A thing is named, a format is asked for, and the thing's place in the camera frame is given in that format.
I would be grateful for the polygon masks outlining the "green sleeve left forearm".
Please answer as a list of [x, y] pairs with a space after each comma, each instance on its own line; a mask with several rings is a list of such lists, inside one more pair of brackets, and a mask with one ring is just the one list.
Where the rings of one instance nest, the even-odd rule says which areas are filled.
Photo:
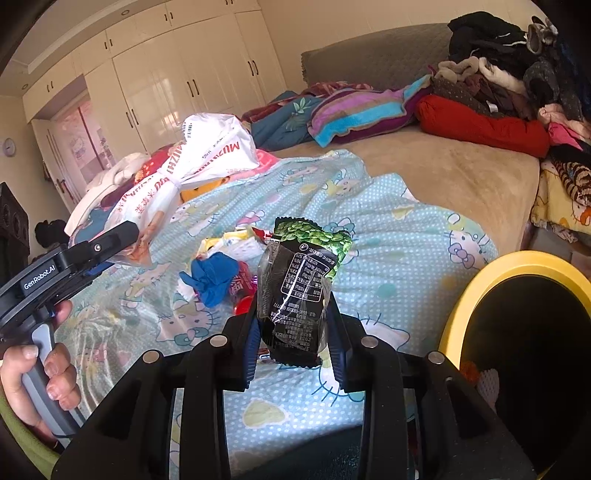
[[34, 465], [39, 473], [50, 479], [59, 455], [41, 442], [15, 415], [5, 397], [4, 390], [0, 393], [1, 416], [8, 431], [19, 445], [19, 448]]

